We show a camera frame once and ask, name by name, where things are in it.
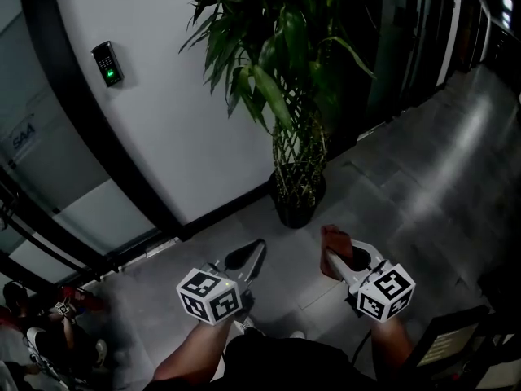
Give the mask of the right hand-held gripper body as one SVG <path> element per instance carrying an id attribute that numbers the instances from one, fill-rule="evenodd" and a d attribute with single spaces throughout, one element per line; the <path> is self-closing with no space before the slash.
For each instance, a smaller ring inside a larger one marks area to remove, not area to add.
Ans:
<path id="1" fill-rule="evenodd" d="M 348 289 L 346 302 L 359 316 L 385 323 L 409 305 L 415 288 L 402 265 L 384 260 Z"/>

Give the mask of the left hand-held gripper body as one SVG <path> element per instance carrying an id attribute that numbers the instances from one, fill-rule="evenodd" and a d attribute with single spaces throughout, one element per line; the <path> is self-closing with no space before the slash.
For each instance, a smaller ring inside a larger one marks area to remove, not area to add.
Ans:
<path id="1" fill-rule="evenodd" d="M 176 291 L 184 311 L 209 325 L 217 325 L 253 304 L 249 291 L 241 291 L 234 280 L 198 268 L 182 279 Z"/>

